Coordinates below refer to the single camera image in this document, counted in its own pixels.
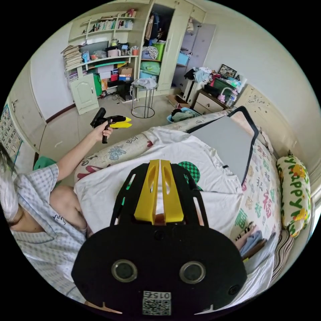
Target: nightstand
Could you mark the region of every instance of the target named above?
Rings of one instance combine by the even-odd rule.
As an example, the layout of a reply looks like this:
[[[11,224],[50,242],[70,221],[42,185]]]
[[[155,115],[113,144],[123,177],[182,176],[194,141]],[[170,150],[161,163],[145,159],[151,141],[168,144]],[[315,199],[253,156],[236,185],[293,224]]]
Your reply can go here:
[[[224,103],[220,102],[217,98],[200,90],[194,104],[193,109],[201,115],[216,113],[224,109],[228,109]]]

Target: stack of papers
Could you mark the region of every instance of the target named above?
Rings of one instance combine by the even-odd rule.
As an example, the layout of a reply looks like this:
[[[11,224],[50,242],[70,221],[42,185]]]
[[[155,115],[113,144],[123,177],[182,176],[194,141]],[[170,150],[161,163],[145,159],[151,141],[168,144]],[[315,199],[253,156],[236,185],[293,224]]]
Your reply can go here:
[[[70,45],[61,52],[67,68],[73,65],[79,65],[83,62],[79,48],[79,46]]]

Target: hand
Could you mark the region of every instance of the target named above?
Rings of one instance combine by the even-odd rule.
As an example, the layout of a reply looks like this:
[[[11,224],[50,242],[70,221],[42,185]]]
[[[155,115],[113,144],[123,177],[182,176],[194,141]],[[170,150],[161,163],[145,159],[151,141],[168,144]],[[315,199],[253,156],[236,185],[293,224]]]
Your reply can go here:
[[[113,132],[113,129],[108,127],[107,130],[105,130],[106,126],[108,126],[108,121],[99,125],[90,133],[90,135],[93,137],[95,142],[102,141],[103,136],[106,136],[107,138],[109,138],[109,136]]]

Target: calendar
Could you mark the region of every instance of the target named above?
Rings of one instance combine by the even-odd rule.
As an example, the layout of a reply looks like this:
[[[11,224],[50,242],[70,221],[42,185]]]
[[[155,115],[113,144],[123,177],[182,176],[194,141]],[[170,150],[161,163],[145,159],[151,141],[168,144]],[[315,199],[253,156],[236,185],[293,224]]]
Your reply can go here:
[[[8,105],[4,106],[0,118],[0,139],[3,147],[15,163],[22,144],[22,139],[13,125]]]

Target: bottle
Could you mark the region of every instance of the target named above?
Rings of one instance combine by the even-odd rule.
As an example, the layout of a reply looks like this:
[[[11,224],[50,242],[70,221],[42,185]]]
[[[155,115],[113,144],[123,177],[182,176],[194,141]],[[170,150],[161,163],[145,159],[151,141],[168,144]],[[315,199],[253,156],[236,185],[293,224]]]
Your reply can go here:
[[[235,103],[236,98],[237,98],[237,91],[236,91],[236,89],[233,89],[232,93],[231,93],[231,96],[230,96],[229,100],[226,103],[226,106],[231,107]]]

